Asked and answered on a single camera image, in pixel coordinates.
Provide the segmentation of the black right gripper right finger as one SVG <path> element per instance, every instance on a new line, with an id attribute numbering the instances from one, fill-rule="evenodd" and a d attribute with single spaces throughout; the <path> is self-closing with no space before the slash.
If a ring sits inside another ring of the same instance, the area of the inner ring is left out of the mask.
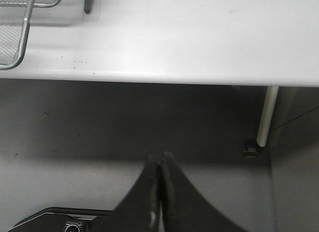
<path id="1" fill-rule="evenodd" d="M 191 183 L 171 153 L 160 162 L 160 198 L 166 232 L 243 232 Z"/>

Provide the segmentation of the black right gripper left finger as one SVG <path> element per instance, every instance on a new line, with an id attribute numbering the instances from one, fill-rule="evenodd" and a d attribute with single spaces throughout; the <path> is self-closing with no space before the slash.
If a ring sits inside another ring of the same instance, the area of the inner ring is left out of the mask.
<path id="1" fill-rule="evenodd" d="M 160 225 L 160 157 L 150 156 L 138 179 L 92 232 L 157 232 Z"/>

